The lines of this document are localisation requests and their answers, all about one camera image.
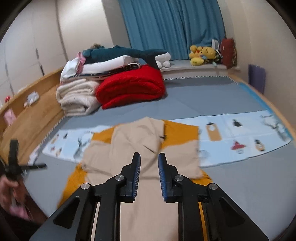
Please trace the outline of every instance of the stuffed shark toy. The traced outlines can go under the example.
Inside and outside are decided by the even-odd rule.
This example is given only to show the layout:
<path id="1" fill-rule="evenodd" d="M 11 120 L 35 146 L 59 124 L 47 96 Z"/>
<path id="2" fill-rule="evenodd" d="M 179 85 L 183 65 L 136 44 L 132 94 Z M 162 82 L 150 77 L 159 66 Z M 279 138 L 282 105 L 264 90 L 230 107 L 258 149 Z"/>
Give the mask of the stuffed shark toy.
<path id="1" fill-rule="evenodd" d="M 158 69 L 155 61 L 157 55 L 165 54 L 167 51 L 162 49 L 149 49 L 149 50 L 138 50 L 132 48 L 125 48 L 116 45 L 113 48 L 105 49 L 95 48 L 87 49 L 82 52 L 83 56 L 86 58 L 85 64 L 93 64 L 97 62 L 105 62 L 110 59 L 120 57 L 122 55 L 128 55 L 132 58 L 141 58 L 151 67 Z"/>

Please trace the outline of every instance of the gray bed cover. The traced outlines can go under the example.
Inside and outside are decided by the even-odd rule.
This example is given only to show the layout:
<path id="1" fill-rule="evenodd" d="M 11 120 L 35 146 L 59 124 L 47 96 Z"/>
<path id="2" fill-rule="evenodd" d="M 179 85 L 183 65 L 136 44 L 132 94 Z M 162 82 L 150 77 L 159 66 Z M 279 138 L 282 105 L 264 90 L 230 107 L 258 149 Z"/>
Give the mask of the gray bed cover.
<path id="1" fill-rule="evenodd" d="M 165 84 L 166 98 L 66 118 L 50 136 L 59 129 L 116 125 L 145 116 L 172 120 L 264 110 L 227 77 L 175 79 Z M 295 156 L 291 142 L 261 156 L 204 170 L 272 240 L 288 227 L 296 213 Z M 48 168 L 30 172 L 25 184 L 36 203 L 51 215 L 76 165 L 44 154 L 40 154 L 37 162 L 45 162 Z"/>

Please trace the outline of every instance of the wooden headboard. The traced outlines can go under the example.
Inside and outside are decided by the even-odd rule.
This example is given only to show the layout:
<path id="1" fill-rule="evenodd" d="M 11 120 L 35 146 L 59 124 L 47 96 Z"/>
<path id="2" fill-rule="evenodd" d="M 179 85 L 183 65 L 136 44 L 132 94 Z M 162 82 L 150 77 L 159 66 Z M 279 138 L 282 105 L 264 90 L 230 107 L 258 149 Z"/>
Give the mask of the wooden headboard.
<path id="1" fill-rule="evenodd" d="M 32 151 L 64 116 L 55 98 L 62 70 L 60 68 L 27 86 L 0 109 L 0 156 L 5 162 L 8 161 L 11 139 L 19 141 L 19 163 L 27 163 Z M 39 100 L 24 108 L 27 96 L 33 91 L 38 92 Z M 17 119 L 7 126 L 3 116 L 10 108 Z"/>

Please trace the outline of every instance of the pink card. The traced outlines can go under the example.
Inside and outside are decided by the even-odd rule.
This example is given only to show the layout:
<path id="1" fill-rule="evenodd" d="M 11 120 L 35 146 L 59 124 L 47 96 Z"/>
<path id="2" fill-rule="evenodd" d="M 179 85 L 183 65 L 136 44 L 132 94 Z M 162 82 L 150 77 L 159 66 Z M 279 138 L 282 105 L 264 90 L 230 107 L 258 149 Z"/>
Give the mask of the pink card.
<path id="1" fill-rule="evenodd" d="M 15 114 L 13 113 L 12 109 L 6 111 L 3 117 L 7 126 L 11 126 L 11 124 L 14 123 L 14 121 L 16 120 Z"/>

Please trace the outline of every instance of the red blanket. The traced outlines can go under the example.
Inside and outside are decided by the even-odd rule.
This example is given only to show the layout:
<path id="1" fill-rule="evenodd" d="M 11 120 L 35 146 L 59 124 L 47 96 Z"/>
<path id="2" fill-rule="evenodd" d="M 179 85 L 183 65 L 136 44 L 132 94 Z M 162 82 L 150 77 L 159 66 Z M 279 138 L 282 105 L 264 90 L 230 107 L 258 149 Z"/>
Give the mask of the red blanket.
<path id="1" fill-rule="evenodd" d="M 140 69 L 114 74 L 96 90 L 103 109 L 161 98 L 165 85 L 161 72 L 148 65 Z"/>

